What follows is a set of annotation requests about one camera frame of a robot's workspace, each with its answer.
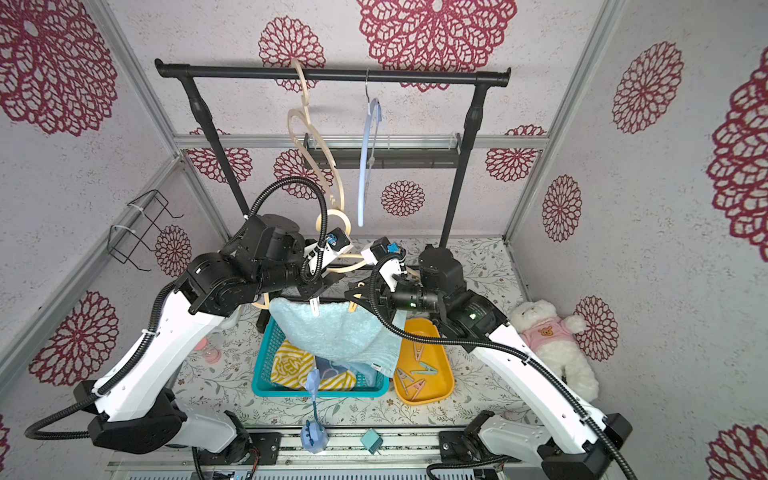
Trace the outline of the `white clothespin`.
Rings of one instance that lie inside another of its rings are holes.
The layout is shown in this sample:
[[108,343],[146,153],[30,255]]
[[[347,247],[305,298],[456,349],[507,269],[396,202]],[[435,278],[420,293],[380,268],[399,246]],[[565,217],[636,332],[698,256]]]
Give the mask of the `white clothespin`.
[[320,299],[319,298],[311,298],[309,300],[309,305],[311,308],[312,315],[314,317],[320,316]]

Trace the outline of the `orange clothespin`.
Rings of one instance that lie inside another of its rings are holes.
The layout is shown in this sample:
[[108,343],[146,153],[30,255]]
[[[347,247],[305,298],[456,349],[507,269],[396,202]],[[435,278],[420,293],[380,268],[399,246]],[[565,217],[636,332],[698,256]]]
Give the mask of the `orange clothespin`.
[[350,301],[348,312],[349,313],[355,313],[358,307],[358,300],[361,298],[361,295],[359,293],[353,295],[354,300]]

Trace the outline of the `teal plain towel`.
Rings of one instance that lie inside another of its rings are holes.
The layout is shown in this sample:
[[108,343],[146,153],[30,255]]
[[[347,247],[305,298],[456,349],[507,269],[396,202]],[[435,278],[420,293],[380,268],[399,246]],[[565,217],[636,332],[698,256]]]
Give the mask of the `teal plain towel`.
[[374,314],[347,302],[321,304],[278,298],[270,302],[271,316],[295,347],[337,363],[365,364],[392,378],[402,338],[387,329]]

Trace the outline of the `peach pink clothespin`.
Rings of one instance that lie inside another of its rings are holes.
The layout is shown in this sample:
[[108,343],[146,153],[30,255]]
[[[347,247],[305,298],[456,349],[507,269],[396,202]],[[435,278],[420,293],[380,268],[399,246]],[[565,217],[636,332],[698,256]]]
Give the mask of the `peach pink clothespin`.
[[413,344],[413,354],[416,362],[420,362],[422,360],[425,348],[426,346],[424,344]]

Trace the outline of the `grey clothespin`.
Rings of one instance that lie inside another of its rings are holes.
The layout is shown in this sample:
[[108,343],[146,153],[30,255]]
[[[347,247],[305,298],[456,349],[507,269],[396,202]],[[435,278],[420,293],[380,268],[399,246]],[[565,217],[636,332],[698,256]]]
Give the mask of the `grey clothespin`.
[[415,383],[414,378],[402,369],[397,368],[395,373],[404,391],[407,391]]

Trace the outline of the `yellow striped towel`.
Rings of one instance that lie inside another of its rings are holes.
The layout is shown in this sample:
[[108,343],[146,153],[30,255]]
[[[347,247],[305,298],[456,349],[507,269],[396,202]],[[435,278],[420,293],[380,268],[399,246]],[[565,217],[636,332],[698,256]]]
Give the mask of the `yellow striped towel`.
[[317,368],[316,357],[284,340],[274,355],[270,381],[291,390],[305,389],[308,374]]

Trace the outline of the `green clothespin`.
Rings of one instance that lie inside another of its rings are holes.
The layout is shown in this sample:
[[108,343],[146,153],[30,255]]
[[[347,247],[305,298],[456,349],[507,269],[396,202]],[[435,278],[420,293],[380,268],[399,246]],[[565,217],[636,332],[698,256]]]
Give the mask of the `green clothespin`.
[[425,362],[421,362],[420,369],[411,370],[410,374],[412,376],[435,376],[438,374],[438,370]]

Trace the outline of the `light blue hanger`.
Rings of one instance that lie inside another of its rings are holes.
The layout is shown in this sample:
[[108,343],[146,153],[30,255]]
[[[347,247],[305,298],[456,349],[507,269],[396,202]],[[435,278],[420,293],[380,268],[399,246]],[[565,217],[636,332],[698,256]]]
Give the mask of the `light blue hanger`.
[[357,197],[357,225],[359,227],[363,227],[365,225],[367,192],[371,179],[370,171],[373,169],[375,164],[375,150],[378,138],[378,130],[383,118],[379,99],[376,97],[371,97],[369,94],[369,79],[370,71],[367,70],[364,80],[364,89],[368,104],[360,150]]

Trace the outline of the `blue hello towel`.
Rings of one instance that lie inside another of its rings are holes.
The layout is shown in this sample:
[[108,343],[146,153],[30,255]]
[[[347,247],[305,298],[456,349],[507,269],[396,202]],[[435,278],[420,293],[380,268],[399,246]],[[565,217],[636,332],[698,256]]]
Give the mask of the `blue hello towel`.
[[377,383],[378,372],[368,364],[334,362],[316,357],[315,365],[323,391],[348,391],[360,385],[374,387]]

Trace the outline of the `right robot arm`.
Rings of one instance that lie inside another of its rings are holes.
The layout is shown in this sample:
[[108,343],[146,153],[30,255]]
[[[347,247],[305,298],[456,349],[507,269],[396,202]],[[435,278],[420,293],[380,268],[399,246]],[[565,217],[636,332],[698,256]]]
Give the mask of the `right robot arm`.
[[546,366],[492,301],[468,289],[449,249],[427,245],[417,279],[408,275],[405,249],[385,237],[366,245],[362,257],[372,272],[346,291],[348,300],[404,340],[462,347],[505,380],[542,423],[479,414],[459,442],[469,456],[461,467],[517,461],[549,479],[599,479],[616,464],[625,478],[636,478],[621,452],[632,432],[627,419],[592,406]]

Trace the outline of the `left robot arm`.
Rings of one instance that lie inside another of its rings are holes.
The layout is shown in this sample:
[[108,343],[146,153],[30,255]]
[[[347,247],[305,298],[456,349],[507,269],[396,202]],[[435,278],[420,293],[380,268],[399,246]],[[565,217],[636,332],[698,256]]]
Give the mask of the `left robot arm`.
[[[319,237],[313,244],[289,228],[287,220],[258,213],[270,195],[290,184],[307,187],[318,200]],[[97,447],[132,454],[182,446],[191,448],[195,461],[208,452],[225,464],[246,459],[253,443],[234,413],[196,411],[178,400],[167,383],[210,332],[228,328],[239,306],[285,288],[315,302],[330,262],[324,256],[327,224],[326,200],[316,183],[294,176],[266,187],[221,250],[196,257],[160,290],[147,328],[121,361],[101,379],[81,383],[75,404],[32,423],[25,437],[89,439]]]

